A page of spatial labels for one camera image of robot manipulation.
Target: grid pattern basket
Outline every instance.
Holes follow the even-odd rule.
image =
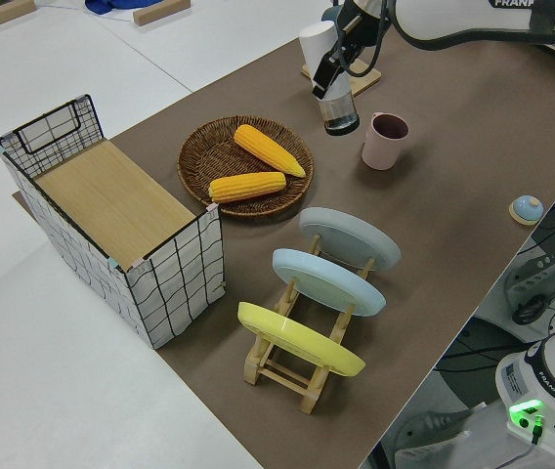
[[[85,95],[0,137],[0,156],[66,263],[158,348],[225,293],[219,208],[207,207],[125,272],[34,179],[103,138]]]

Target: round woven basket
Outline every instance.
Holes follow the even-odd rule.
[[[187,191],[204,205],[212,203],[208,186],[214,179],[242,173],[276,171],[234,141],[239,125],[249,124],[288,150],[306,171],[297,178],[286,175],[286,187],[246,200],[221,204],[221,212],[237,217],[274,215],[306,192],[313,177],[313,157],[306,144],[290,129],[264,117],[235,115],[208,122],[196,129],[184,142],[178,157],[178,174]]]

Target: corn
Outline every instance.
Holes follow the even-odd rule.
[[[247,173],[213,180],[208,194],[213,202],[226,203],[281,191],[285,187],[286,177],[278,171]]]
[[[236,129],[235,142],[282,173],[298,178],[306,176],[306,171],[291,153],[251,125],[242,124]]]

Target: brown table mat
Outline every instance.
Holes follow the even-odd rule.
[[[112,140],[200,209],[176,174],[185,138],[219,117],[266,116],[314,155],[302,206],[356,215],[400,246],[402,262],[369,277],[387,308],[354,318],[343,342],[366,368],[355,378],[330,376],[310,416],[286,388],[243,381],[253,336],[236,320],[238,301],[272,307],[278,299],[273,250],[307,247],[294,217],[224,219],[227,294],[159,350],[263,466],[355,468],[530,235],[510,218],[509,203],[526,193],[547,207],[555,200],[555,56],[502,43],[424,52],[391,31],[376,66],[383,78],[356,97],[363,123],[345,137],[324,133],[302,63],[292,42]],[[402,116],[411,132],[408,155],[386,172],[360,161],[366,123],[380,110]],[[320,330],[334,321],[305,299],[291,317]]]

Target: blue cloth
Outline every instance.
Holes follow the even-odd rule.
[[[120,10],[129,10],[132,8],[145,8],[161,0],[86,0],[86,8],[93,13],[103,15],[108,13],[113,8]]]

